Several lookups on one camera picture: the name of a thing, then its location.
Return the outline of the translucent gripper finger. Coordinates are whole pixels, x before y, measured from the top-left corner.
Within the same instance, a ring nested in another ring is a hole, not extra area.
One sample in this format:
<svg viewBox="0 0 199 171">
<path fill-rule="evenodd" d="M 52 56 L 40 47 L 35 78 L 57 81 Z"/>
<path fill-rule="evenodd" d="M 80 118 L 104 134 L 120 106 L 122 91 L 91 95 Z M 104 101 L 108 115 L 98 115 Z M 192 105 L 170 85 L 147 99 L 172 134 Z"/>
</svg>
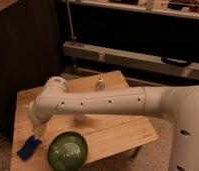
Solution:
<svg viewBox="0 0 199 171">
<path fill-rule="evenodd" d="M 41 126 L 34 126 L 33 127 L 33 132 L 34 132 L 34 136 L 36 138 L 41 138 L 45 132 L 45 126 L 41 125 Z"/>
</svg>

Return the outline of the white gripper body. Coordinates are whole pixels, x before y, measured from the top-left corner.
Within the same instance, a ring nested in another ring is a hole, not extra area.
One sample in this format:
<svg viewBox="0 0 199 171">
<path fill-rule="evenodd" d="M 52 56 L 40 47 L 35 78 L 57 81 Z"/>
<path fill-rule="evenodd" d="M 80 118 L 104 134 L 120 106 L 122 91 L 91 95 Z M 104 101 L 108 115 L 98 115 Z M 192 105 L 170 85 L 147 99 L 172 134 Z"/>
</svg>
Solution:
<svg viewBox="0 0 199 171">
<path fill-rule="evenodd" d="M 25 106 L 26 114 L 34 126 L 40 126 L 48 122 L 48 118 L 46 116 L 41 117 L 38 115 L 38 112 L 35 108 L 35 102 L 32 101 Z"/>
</svg>

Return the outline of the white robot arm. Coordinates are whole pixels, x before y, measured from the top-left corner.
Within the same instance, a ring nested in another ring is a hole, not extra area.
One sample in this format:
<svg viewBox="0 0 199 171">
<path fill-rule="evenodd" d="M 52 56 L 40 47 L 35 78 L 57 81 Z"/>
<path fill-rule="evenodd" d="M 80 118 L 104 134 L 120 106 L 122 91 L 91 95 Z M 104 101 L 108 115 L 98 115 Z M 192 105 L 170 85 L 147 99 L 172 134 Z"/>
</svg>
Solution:
<svg viewBox="0 0 199 171">
<path fill-rule="evenodd" d="M 95 92 L 69 92 L 67 81 L 51 77 L 26 106 L 35 126 L 55 114 L 114 114 L 173 118 L 169 171 L 199 171 L 199 85 L 129 87 Z"/>
</svg>

